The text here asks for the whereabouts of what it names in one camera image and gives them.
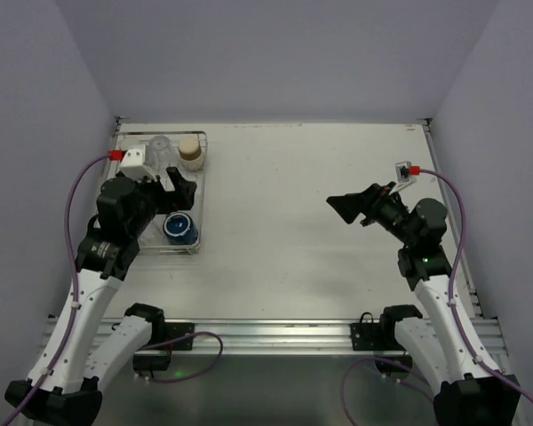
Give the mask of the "clear plastic cup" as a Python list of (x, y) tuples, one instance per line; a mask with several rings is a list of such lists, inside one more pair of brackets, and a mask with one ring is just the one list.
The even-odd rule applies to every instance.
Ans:
[(177, 146), (165, 135), (156, 135), (148, 141), (148, 148), (154, 157), (154, 171), (163, 174), (169, 167), (179, 165)]

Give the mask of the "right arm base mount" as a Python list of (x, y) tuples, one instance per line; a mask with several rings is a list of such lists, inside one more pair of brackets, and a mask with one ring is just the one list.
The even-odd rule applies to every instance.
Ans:
[[(392, 337), (384, 333), (379, 320), (371, 312), (364, 312), (357, 322), (350, 324), (350, 340), (354, 351), (369, 351), (381, 358), (388, 351), (397, 351), (400, 354), (390, 356), (389, 359), (406, 367), (413, 367), (412, 358)], [(402, 381), (409, 377), (407, 371), (383, 361), (374, 360), (373, 364), (386, 378)]]

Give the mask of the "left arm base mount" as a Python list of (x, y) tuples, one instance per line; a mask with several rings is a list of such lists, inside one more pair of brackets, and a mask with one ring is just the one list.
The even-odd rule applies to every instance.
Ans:
[[(156, 327), (147, 345), (163, 343), (195, 331), (195, 324), (191, 322), (164, 322)], [(150, 350), (148, 354), (135, 353), (132, 358), (132, 369), (137, 374), (148, 374), (155, 376), (155, 372), (166, 371), (171, 365), (171, 357), (174, 349), (178, 351), (191, 351), (193, 338), (189, 338), (180, 343), (169, 344)]]

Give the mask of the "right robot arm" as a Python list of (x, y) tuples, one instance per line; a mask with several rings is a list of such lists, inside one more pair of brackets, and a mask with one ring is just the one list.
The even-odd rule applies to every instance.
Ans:
[(326, 200), (347, 224), (363, 215), (363, 226), (377, 223), (402, 243), (400, 274), (422, 307), (385, 308), (382, 333), (409, 352), (424, 376), (438, 424), (510, 425), (520, 399), (517, 381), (514, 375), (497, 377), (501, 370), (449, 281), (453, 269), (442, 247), (447, 210), (431, 198), (408, 209), (394, 186), (373, 184)]

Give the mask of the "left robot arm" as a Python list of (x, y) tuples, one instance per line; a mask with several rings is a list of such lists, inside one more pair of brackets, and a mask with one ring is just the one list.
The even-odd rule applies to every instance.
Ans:
[(5, 400), (18, 414), (50, 425), (90, 425), (103, 394), (142, 345), (164, 332), (163, 311), (134, 304), (120, 327), (97, 349), (91, 347), (106, 309), (119, 291), (139, 253), (139, 237), (157, 215), (189, 210), (197, 184), (175, 167), (166, 173), (173, 185), (165, 190), (159, 177), (120, 172), (104, 182), (97, 213), (77, 248), (68, 242), (72, 283), (51, 337), (27, 378), (9, 383)]

